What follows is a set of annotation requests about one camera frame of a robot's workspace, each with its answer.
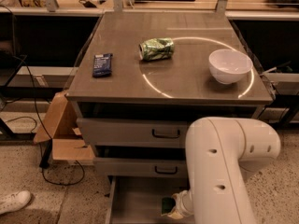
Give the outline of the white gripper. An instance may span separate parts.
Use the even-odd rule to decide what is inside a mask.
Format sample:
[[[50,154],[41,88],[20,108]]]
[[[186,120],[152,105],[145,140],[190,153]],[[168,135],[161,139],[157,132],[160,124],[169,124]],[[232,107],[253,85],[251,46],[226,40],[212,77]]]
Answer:
[[[183,190],[180,193],[174,193],[171,196],[176,200],[176,209],[166,215],[172,219],[183,219],[193,215],[192,193],[189,190]]]

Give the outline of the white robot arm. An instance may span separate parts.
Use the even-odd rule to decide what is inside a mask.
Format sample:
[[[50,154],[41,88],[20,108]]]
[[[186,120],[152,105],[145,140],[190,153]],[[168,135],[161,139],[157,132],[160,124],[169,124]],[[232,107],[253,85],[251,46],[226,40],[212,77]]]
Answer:
[[[186,133],[190,188],[172,195],[173,219],[195,224],[257,224],[245,181],[279,155],[278,133],[257,119],[207,117]]]

